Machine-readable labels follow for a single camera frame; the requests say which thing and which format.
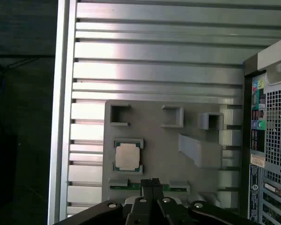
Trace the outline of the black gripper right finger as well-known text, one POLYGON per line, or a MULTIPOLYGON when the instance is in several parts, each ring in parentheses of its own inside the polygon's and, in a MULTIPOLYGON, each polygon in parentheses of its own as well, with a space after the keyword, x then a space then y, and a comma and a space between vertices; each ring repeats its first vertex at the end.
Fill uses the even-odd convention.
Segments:
POLYGON ((205 201, 194 201, 185 207, 171 197, 165 197, 158 178, 152 178, 153 201, 167 225, 256 225, 247 218, 205 201))

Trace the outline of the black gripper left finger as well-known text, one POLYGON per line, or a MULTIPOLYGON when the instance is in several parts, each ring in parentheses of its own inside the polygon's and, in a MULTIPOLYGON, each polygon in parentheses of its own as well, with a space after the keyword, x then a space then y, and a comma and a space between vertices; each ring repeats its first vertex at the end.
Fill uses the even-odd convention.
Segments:
POLYGON ((59 225, 148 225, 153 206, 155 179, 141 180, 142 196, 133 203, 107 200, 59 221, 59 225))

